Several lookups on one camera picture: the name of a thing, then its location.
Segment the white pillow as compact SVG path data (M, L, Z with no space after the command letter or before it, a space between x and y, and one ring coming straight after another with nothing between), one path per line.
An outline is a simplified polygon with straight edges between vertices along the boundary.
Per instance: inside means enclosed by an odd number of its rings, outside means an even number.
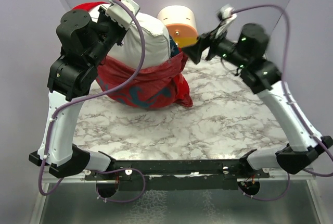
M166 26L159 19L145 13L138 13L145 40L145 59L142 68L158 66L171 57L170 37ZM123 45L114 45L108 56L130 68L137 68L141 59L141 40L135 23L127 31Z

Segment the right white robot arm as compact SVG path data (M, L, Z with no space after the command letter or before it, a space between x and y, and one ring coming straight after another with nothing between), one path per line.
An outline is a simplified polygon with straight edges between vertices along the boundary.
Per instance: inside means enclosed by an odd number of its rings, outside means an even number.
M208 49L206 60L218 56L237 67L237 75L271 111L284 131L288 144L277 149L252 150L240 158L239 172L250 178L263 168L281 168L295 175L315 161L325 149L332 146L332 137L317 131L293 100L281 80L277 66L264 58L270 37L256 23L245 24L237 43L217 34L217 30L198 36L195 44L182 48L194 64L201 61Z

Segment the red printed pillowcase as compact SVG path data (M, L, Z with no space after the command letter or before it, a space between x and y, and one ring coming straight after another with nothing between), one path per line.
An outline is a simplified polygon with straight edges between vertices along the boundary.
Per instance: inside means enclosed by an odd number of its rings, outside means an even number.
M169 37L171 57L158 66L141 68L133 81L108 95L111 99L136 108L157 109L174 103L183 107L193 106L188 82L182 75L188 58ZM130 68L107 55L97 70L96 81L106 91L125 82L136 68Z

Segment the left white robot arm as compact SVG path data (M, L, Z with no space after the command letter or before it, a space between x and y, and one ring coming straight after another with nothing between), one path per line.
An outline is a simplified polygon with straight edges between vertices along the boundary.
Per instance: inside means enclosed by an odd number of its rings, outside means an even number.
M97 170L107 180L115 172L111 157L73 144L82 100L97 78L97 68L110 49L122 42L132 22L130 15L117 5L101 5L98 11L94 22L86 10L71 10L61 17L56 28L61 51L49 70L48 121L40 148L29 155L35 165L49 165L49 173L56 178L87 169Z

